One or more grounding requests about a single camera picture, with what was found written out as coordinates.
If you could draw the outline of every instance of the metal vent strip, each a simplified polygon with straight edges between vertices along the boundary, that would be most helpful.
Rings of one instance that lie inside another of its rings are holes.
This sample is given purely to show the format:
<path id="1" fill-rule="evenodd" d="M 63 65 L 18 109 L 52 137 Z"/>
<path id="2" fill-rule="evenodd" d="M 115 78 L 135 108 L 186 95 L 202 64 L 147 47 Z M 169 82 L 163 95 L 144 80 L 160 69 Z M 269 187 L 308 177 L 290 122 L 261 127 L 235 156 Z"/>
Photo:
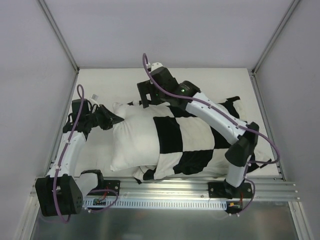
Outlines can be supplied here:
<path id="1" fill-rule="evenodd" d="M 83 199 L 83 207 L 85 208 L 104 208 L 110 205 L 114 198 L 105 199 L 100 203 L 94 204 L 97 198 L 86 197 Z M 112 206 L 118 209 L 188 209 L 188 210 L 226 210 L 226 201 L 217 200 L 168 200 L 168 199 L 118 199 Z"/>

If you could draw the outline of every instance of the wall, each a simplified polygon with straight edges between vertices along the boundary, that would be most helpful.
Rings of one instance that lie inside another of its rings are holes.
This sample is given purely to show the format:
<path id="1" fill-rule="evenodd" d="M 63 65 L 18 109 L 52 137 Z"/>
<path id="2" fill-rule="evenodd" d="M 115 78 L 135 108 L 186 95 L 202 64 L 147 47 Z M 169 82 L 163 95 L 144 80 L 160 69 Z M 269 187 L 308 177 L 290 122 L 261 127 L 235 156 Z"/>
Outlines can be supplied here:
<path id="1" fill-rule="evenodd" d="M 303 0 L 258 71 L 258 85 L 288 180 L 320 239 L 320 1 Z"/>
<path id="2" fill-rule="evenodd" d="M 0 232 L 11 240 L 44 174 L 74 70 L 35 0 L 0 1 Z"/>
<path id="3" fill-rule="evenodd" d="M 46 0 L 80 67 L 252 69 L 292 0 Z"/>

